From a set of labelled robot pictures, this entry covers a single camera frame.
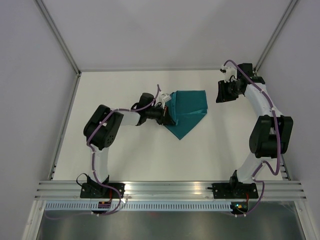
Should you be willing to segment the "teal cloth napkin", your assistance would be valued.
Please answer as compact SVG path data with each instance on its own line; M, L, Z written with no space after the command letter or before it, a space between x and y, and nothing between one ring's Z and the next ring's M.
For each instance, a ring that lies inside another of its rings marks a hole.
M177 90L166 102L173 125L166 128L179 140L183 139L207 114L208 104L205 90Z

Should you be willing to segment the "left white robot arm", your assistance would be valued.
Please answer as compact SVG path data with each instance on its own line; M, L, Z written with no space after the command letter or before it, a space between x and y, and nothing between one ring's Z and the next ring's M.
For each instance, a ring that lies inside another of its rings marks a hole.
M141 126L147 120L154 120L160 126L174 126L176 123L166 105L172 97L159 92L156 96L142 93L139 101L131 108L110 108L99 105L83 129L86 145L91 150L91 178L95 180L91 191L98 198L109 193L108 155L120 127Z

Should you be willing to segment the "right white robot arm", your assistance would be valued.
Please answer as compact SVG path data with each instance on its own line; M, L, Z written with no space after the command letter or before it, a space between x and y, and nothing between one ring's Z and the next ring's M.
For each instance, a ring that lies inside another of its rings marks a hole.
M216 102L231 102L244 96L257 117L249 137L250 153L242 166L234 171L231 177L234 182L228 185L229 194L239 198L247 190L245 184L257 183L257 176L264 168L268 168L273 176L279 174L294 121L275 106L265 80L255 73L251 63L236 64L229 59L221 66L220 72L223 80L218 82Z

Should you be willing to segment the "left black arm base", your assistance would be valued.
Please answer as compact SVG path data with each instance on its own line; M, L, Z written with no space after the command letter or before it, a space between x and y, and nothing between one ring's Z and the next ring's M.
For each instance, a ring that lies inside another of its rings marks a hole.
M120 197L124 196L125 184L120 182L111 182L109 187L118 190ZM83 183L80 191L81 199L119 199L119 194L108 187L102 187L96 182Z

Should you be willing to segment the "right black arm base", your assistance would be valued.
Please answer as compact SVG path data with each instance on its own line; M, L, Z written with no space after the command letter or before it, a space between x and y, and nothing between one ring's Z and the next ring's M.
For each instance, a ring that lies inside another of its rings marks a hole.
M259 198L255 183L237 183L235 185L231 185L230 183L213 183L207 189L212 191L214 199L250 200Z

